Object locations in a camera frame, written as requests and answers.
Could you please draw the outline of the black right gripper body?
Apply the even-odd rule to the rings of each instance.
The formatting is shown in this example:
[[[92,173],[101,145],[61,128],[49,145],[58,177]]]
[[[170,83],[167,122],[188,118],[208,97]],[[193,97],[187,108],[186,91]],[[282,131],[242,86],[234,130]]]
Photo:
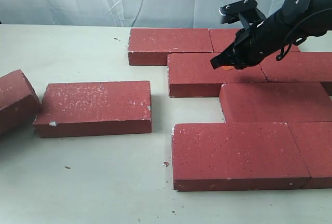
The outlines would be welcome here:
[[[244,69],[255,66],[270,54],[304,39],[304,31],[295,30],[295,26],[285,22],[279,9],[260,24],[239,30],[230,47],[233,49],[233,67]]]

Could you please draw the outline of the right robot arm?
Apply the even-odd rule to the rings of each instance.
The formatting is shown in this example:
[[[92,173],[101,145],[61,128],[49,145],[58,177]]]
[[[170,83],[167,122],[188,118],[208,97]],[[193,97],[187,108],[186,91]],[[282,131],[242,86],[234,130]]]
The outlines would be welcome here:
[[[292,46],[331,30],[331,0],[285,0],[269,17],[257,5],[256,0],[241,0],[219,9],[222,24],[240,21],[243,28],[222,53],[210,60],[214,69],[253,67],[274,52],[279,53],[276,60],[280,61]]]

